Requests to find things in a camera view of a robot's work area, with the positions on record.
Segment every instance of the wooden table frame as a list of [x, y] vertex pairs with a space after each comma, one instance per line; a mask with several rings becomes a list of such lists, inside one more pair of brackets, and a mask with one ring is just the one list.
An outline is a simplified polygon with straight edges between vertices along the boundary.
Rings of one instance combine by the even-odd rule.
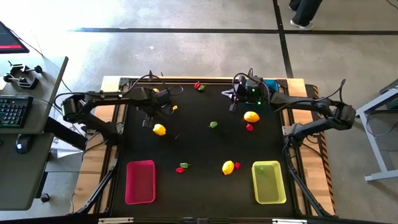
[[[115, 76], [105, 76], [103, 78], [101, 89], [103, 91], [117, 91], [119, 89], [119, 81], [120, 78], [139, 78], [139, 77], [115, 77]], [[215, 79], [215, 77], [165, 77], [167, 79], [173, 78], [189, 78], [193, 80], [206, 80], [206, 79]], [[216, 79], [225, 79], [230, 80], [230, 77], [217, 77]], [[289, 95], [290, 96], [307, 96], [307, 92], [305, 90], [304, 80], [298, 78], [288, 78], [286, 80]], [[118, 114], [115, 116], [114, 121], [120, 122], [123, 120], [124, 113], [124, 105], [120, 105], [118, 109]], [[103, 121], [112, 121], [115, 106], [100, 106], [97, 107], [95, 111], [95, 116], [99, 117]], [[289, 125], [289, 115], [288, 110], [283, 111], [284, 114], [284, 122], [285, 125]], [[306, 124], [312, 122], [312, 115], [310, 111], [304, 110], [292, 110], [292, 115], [294, 121], [296, 123]], [[87, 145], [87, 147], [94, 146], [102, 141], [102, 136], [99, 134], [95, 136]], [[322, 139], [322, 146], [326, 148], [324, 145], [324, 137]], [[304, 143], [309, 145], [310, 147], [319, 150], [318, 144], [313, 144], [308, 140], [304, 140]], [[75, 195], [73, 196], [73, 204], [75, 208], [81, 208], [84, 206], [85, 202], [91, 196], [91, 194], [96, 189], [98, 183], [100, 182], [100, 178], [103, 175], [103, 163], [105, 158], [106, 146], [104, 144], [94, 147], [85, 153], [83, 162], [80, 169], [80, 175], [78, 177], [78, 182], [75, 189]], [[108, 167], [113, 163], [113, 159], [116, 153], [116, 146], [113, 146], [110, 151], [110, 160], [108, 162]], [[331, 191], [331, 180], [326, 177], [325, 168], [328, 172], [330, 169], [322, 161], [322, 158], [317, 154], [312, 152], [309, 148], [302, 146], [299, 150], [301, 154], [301, 162], [303, 166], [303, 173], [305, 174], [305, 181], [307, 183], [307, 187], [311, 191], [311, 193], [315, 196], [318, 202], [322, 205], [322, 207], [330, 214], [335, 214], [334, 204], [332, 203], [332, 191]], [[298, 185], [295, 185], [295, 193], [298, 198], [298, 207], [302, 214], [306, 214], [306, 200], [304, 200], [301, 189]], [[108, 200], [109, 194], [109, 184], [106, 186], [103, 192], [103, 197], [101, 198], [100, 206], [97, 208], [97, 211], [104, 212], [106, 209], [106, 204]]]

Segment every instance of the red pepper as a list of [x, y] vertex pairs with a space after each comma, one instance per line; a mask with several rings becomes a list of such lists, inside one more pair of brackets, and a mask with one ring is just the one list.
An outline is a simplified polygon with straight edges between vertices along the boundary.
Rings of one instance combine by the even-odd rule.
[[182, 167], [177, 168], [175, 171], [178, 172], [179, 174], [182, 174], [185, 172], [184, 168], [182, 168]]
[[240, 163], [238, 163], [238, 162], [235, 162], [235, 169], [239, 169], [240, 167], [241, 167], [241, 164]]
[[246, 129], [248, 131], [253, 131], [254, 130], [253, 125], [251, 125], [251, 124], [246, 125]]
[[195, 83], [195, 85], [193, 86], [194, 87], [194, 89], [199, 89], [199, 86], [200, 86], [201, 84], [200, 84], [200, 82], [197, 82], [197, 83]]

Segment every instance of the shoe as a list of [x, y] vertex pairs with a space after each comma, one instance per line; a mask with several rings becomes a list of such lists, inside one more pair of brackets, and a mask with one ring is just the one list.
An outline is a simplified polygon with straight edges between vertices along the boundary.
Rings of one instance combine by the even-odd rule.
[[312, 30], [315, 27], [312, 23], [309, 23], [307, 26], [300, 26], [300, 25], [294, 23], [292, 20], [290, 21], [290, 25], [298, 27], [302, 30]]

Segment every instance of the wooden base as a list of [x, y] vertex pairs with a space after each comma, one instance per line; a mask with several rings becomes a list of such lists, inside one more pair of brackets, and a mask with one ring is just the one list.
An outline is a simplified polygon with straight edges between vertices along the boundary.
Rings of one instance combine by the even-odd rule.
[[[119, 88], [119, 80], [122, 77], [106, 76], [103, 79], [101, 89], [103, 91], [117, 91]], [[167, 77], [167, 78], [192, 78], [192, 79], [206, 79], [209, 77]], [[289, 95], [291, 96], [307, 96], [305, 90], [304, 80], [298, 78], [287, 79], [287, 84], [289, 87]], [[111, 121], [113, 115], [114, 106], [100, 106], [97, 107], [95, 111], [95, 116], [99, 117], [103, 121]], [[121, 113], [124, 108], [121, 108], [118, 116], [118, 121], [121, 121]], [[303, 110], [293, 110], [293, 116], [296, 123], [306, 124], [312, 122], [312, 116], [310, 111]], [[287, 111], [284, 111], [285, 123], [289, 123], [287, 117]], [[102, 141], [102, 136], [99, 134], [93, 140], [91, 140], [87, 148], [94, 146]], [[310, 143], [304, 140], [304, 143], [308, 146], [319, 151], [317, 144]], [[83, 158], [83, 163], [80, 169], [80, 175], [75, 189], [75, 195], [73, 196], [74, 207], [79, 209], [84, 206], [86, 200], [91, 196], [100, 181], [101, 168], [104, 161], [105, 145], [100, 145], [90, 149]], [[113, 163], [114, 153], [116, 152], [116, 147], [112, 148], [111, 159], [108, 166]], [[329, 193], [328, 181], [325, 175], [325, 169], [321, 157], [315, 154], [311, 149], [302, 146], [300, 148], [302, 163], [305, 173], [305, 178], [307, 181], [307, 186], [314, 194], [315, 198], [323, 206], [323, 208], [330, 214], [334, 214], [333, 204], [331, 201], [331, 195]], [[100, 212], [105, 210], [106, 201], [108, 199], [109, 184], [104, 190], [104, 194], [101, 201]], [[296, 185], [296, 194], [298, 196], [298, 204], [300, 210], [305, 214], [303, 194], [300, 188]]]

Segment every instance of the yellow lemon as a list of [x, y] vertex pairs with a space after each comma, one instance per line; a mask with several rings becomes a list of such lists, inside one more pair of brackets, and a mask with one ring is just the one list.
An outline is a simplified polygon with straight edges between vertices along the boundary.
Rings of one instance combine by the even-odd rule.
[[259, 115], [256, 112], [248, 111], [243, 116], [244, 120], [250, 123], [255, 123], [260, 120]]
[[223, 165], [224, 175], [231, 174], [234, 171], [234, 163], [232, 161], [226, 161]]
[[163, 136], [166, 134], [166, 128], [161, 125], [161, 124], [155, 124], [153, 131], [160, 136]]

